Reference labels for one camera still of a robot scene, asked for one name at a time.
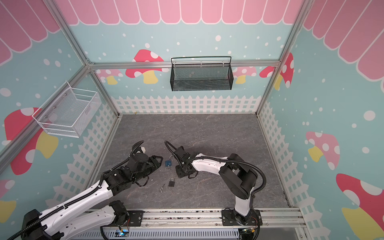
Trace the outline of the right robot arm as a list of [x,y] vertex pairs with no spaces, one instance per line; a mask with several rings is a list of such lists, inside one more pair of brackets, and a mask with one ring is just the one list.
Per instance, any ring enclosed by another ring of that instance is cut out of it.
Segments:
[[224,226],[263,225],[259,210],[253,208],[255,194],[264,189],[267,183],[266,175],[253,164],[245,162],[239,155],[228,157],[211,157],[201,153],[187,153],[184,147],[176,148],[165,141],[167,149],[178,161],[176,173],[179,178],[195,178],[199,172],[207,172],[222,178],[229,190],[235,196],[235,207],[222,210]]

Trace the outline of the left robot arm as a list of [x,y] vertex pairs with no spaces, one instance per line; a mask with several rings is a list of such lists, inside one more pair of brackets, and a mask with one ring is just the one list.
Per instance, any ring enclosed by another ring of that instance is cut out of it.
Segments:
[[121,201],[113,201],[98,211],[88,210],[113,196],[149,179],[161,167],[163,157],[148,156],[135,143],[128,158],[102,173],[100,180],[73,198],[42,212],[32,210],[25,214],[22,229],[11,240],[68,240],[93,228],[127,227],[131,217]]

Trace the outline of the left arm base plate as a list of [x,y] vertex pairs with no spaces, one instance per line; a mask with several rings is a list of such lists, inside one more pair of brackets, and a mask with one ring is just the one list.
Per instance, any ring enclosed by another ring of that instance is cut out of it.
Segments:
[[116,226],[119,227],[140,227],[142,225],[144,211],[127,211],[117,215]]

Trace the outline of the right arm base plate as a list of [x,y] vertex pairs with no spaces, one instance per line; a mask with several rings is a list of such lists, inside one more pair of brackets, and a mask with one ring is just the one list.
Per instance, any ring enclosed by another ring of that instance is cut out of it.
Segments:
[[259,210],[250,209],[244,217],[235,210],[226,208],[221,211],[223,226],[262,226],[263,221]]

